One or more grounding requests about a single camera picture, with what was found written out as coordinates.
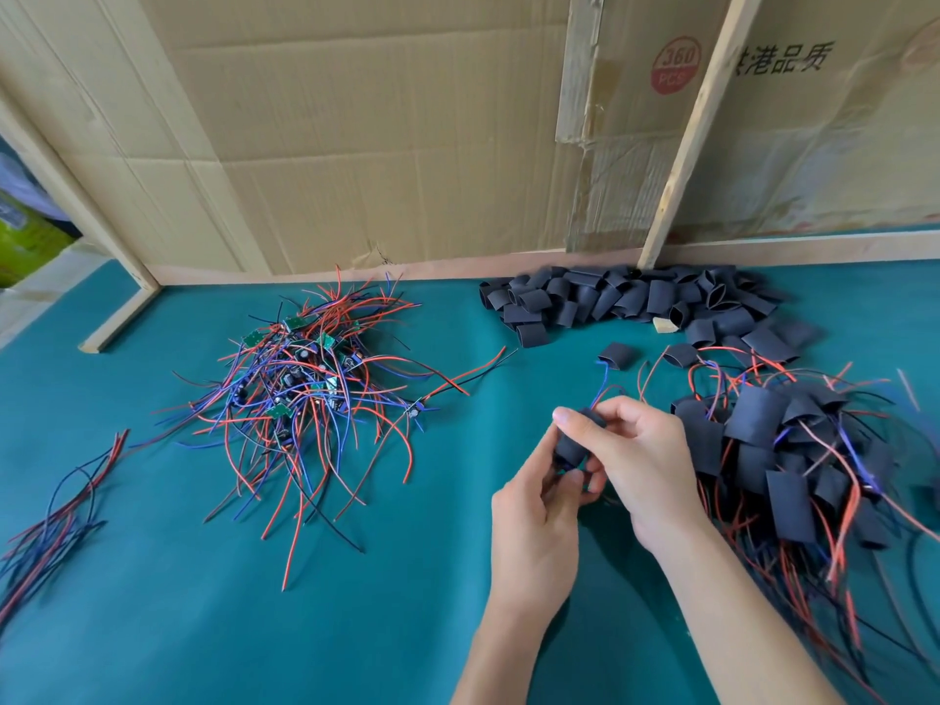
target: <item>green work surface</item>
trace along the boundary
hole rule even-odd
[[[799,295],[794,313],[829,331],[805,365],[836,372],[851,359],[849,375],[859,380],[893,377],[901,367],[924,412],[940,414],[940,263],[767,273]],[[132,428],[131,443],[154,435],[152,411],[200,393],[171,370],[221,378],[217,359],[232,351],[229,337],[259,324],[246,315],[273,317],[278,295],[303,298],[301,289],[168,289],[102,355],[76,345],[135,287],[112,262],[64,296],[0,352],[0,535],[40,519],[58,479],[105,450],[116,431]],[[455,375],[515,345],[480,307],[475,282],[404,289],[423,306],[390,326],[418,360]],[[122,461],[103,490],[108,524],[4,633],[0,702],[447,702],[487,595],[490,496],[523,462],[555,406],[591,401],[603,376],[595,357],[611,340],[651,359],[669,343],[649,324],[618,320],[562,331],[472,383],[470,398],[441,396],[441,410],[414,434],[409,483],[401,484],[404,449],[394,446],[370,477],[369,506],[339,522],[367,554],[314,521],[301,532],[286,593],[289,520],[259,539],[276,485],[240,521],[229,510],[204,525],[233,487],[218,448],[165,442]],[[632,395],[635,371],[612,374]],[[685,393],[685,373],[664,367],[649,396],[662,407]],[[363,448],[343,470],[358,476],[369,456]],[[922,484],[928,468],[905,465],[899,482]],[[332,491],[326,511],[341,498]],[[544,645],[530,701],[714,702],[664,576],[629,520],[605,505],[582,510],[581,519],[578,580]],[[922,540],[916,566],[940,617],[938,547]],[[867,555],[851,558],[860,614],[901,637]],[[903,548],[884,558],[909,606]],[[929,644],[913,609],[908,618]],[[869,631],[863,636],[874,684],[888,702],[940,701],[919,663]],[[837,682],[852,702],[866,701],[847,680]]]

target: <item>right hand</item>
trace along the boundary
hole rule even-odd
[[[699,498],[682,422],[645,403],[619,396],[594,407],[607,422],[596,425],[569,408],[557,408],[555,424],[591,452],[630,510],[639,542],[653,555],[708,524]]]

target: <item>hand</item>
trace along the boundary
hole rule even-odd
[[[557,408],[553,417],[562,432],[591,451],[587,470],[596,474],[603,468],[630,510],[639,542],[657,555],[689,528],[707,525],[679,418],[626,396],[599,403],[594,411],[607,421],[606,429],[568,408]]]
[[[487,611],[548,628],[574,586],[578,570],[578,507],[604,489],[600,463],[583,492],[585,473],[555,476],[553,425],[519,472],[493,495],[493,583]]]

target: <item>bundle of wires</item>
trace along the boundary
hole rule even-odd
[[[222,359],[228,361],[225,378],[196,383],[209,390],[164,421],[171,427],[163,435],[144,444],[196,421],[207,425],[194,435],[217,436],[214,442],[184,445],[221,447],[233,472],[234,486],[206,521],[230,505],[237,505],[233,516],[237,520],[277,480],[283,481],[261,534],[265,539],[285,505],[294,505],[288,508],[294,536],[282,589],[288,586],[301,525],[320,518],[362,552],[334,522],[353,503],[366,504],[360,490],[388,439],[393,436],[406,448],[403,482],[407,482],[414,465],[413,427],[423,431],[423,414],[436,410],[429,401],[450,390],[468,396],[466,383],[512,355],[503,347],[484,366],[448,378],[413,358],[373,351],[371,346],[383,334],[388,336],[384,325],[399,312],[419,306],[396,295],[396,286],[387,276],[384,285],[365,283],[345,291],[339,282],[335,288],[321,286],[320,291],[309,292],[319,297],[319,304],[288,300],[296,313],[282,318],[282,304],[274,321],[266,321],[238,343],[234,354]],[[431,389],[414,387],[435,378],[440,382]],[[351,447],[359,449],[360,443],[369,442],[375,446],[369,465],[353,483],[349,470],[343,469],[349,461],[346,456]],[[334,482],[346,492],[347,501],[327,517],[323,497]]]
[[[6,578],[0,594],[0,634],[86,538],[106,524],[98,519],[96,490],[118,462],[127,435],[125,430],[115,436],[110,450],[70,470],[55,487],[45,519],[8,541],[12,546],[0,558],[0,579]],[[53,510],[62,488],[74,475],[84,479],[82,488]]]
[[[912,653],[934,676],[940,674],[908,627],[878,562],[878,552],[901,538],[940,541],[940,535],[901,506],[892,487],[903,462],[898,444],[910,446],[907,436],[923,440],[933,454],[934,471],[938,452],[930,435],[899,415],[893,400],[872,390],[873,384],[887,380],[850,382],[845,376],[851,363],[833,376],[786,367],[754,351],[681,345],[667,347],[645,379],[649,363],[640,367],[640,400],[646,402],[661,362],[677,366],[670,361],[677,355],[692,357],[682,362],[690,394],[674,401],[672,412],[685,427],[702,509],[771,603],[819,656],[845,670],[879,701],[870,684],[862,627]],[[916,408],[910,386],[899,376]],[[594,402],[613,387],[602,385]],[[906,644],[857,613],[850,589],[849,539],[875,560]],[[820,609],[833,610],[840,643],[823,631]],[[936,634],[927,610],[920,612],[929,632]]]

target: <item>forearm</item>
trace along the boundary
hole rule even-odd
[[[545,628],[487,605],[451,705],[523,705]]]
[[[657,558],[724,705],[842,702],[711,524],[677,536]]]

